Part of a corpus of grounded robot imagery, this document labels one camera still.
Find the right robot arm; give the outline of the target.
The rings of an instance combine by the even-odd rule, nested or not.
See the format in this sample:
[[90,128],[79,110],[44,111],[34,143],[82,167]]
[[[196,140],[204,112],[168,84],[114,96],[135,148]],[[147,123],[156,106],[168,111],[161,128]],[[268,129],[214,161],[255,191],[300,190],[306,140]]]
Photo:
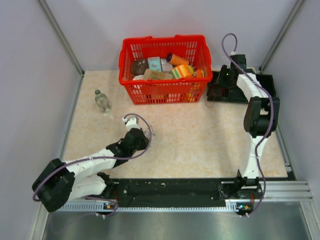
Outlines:
[[223,65],[215,84],[224,89],[238,87],[248,101],[243,119],[243,128],[248,133],[248,145],[242,166],[233,185],[233,192],[239,198],[245,198],[252,189],[259,187],[261,176],[260,161],[264,147],[277,128],[280,100],[272,96],[250,69],[247,69],[246,56],[232,52],[228,56],[230,65]]

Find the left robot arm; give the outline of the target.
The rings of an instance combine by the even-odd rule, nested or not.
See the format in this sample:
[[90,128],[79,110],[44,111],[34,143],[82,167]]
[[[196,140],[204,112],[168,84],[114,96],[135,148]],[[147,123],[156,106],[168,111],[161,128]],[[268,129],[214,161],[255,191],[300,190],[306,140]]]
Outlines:
[[132,128],[119,141],[85,158],[66,162],[53,159],[33,183],[33,199],[52,213],[74,199],[91,195],[109,198],[113,182],[103,171],[136,158],[136,152],[143,154],[150,143],[142,129]]

